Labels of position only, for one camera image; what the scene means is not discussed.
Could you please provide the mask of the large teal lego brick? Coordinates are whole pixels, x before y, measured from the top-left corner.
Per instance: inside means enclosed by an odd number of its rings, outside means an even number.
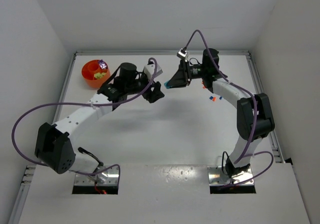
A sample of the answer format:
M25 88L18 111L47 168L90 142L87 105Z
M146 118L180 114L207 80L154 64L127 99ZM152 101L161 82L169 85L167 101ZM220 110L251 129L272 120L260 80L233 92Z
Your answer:
M164 83L164 86L165 86L167 89L173 88L173 85L171 85L171 84L169 83L169 81L165 82L165 83Z

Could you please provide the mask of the purple lego brick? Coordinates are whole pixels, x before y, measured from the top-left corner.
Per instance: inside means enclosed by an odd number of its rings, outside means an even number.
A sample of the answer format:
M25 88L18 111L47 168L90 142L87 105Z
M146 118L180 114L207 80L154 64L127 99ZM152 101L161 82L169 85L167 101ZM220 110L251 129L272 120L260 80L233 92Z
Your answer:
M98 64L99 64L99 67L103 70L107 69L108 68L108 65L107 63L104 61L104 60L99 60L98 61Z

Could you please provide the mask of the yellow-green lego brick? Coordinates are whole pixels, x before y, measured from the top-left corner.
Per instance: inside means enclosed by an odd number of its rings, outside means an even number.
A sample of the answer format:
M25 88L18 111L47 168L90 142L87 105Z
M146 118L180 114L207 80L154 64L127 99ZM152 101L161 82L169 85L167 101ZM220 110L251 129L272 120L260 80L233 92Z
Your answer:
M95 73L94 75L93 75L93 77L95 78L95 79L101 79L101 78L103 78L104 76L106 75L106 72L98 72L98 73Z

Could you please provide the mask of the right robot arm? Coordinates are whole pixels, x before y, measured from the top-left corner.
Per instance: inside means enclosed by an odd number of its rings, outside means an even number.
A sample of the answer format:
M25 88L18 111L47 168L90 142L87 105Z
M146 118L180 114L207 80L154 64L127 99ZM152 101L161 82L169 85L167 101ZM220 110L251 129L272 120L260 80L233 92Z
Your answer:
M206 89L235 107L239 138L221 169L228 177L247 171L257 146L275 128L269 97L265 93L252 94L228 80L219 69L218 51L215 49L205 49L202 62L195 65L190 63L185 48L177 56L180 59L178 70L166 82L166 88L183 88L193 79L201 79Z

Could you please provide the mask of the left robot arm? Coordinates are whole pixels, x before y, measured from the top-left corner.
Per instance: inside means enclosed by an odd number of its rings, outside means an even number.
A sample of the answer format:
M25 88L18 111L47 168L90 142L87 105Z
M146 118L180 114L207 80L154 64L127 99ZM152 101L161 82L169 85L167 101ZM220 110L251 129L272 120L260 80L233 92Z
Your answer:
M132 63L121 63L87 103L60 121L40 126L35 156L58 174L96 172L102 162L82 147L73 148L73 144L87 128L127 103L129 95L142 96L149 103L163 98L161 84L155 81L162 72L153 58L141 72Z

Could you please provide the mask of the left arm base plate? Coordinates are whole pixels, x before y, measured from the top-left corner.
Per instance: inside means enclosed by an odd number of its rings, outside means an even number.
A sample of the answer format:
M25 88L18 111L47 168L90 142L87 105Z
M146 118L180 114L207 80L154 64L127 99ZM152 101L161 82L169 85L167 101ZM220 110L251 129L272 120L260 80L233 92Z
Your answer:
M114 165L107 170L95 176L87 176L76 174L74 178L74 186L117 186L119 183L120 166Z

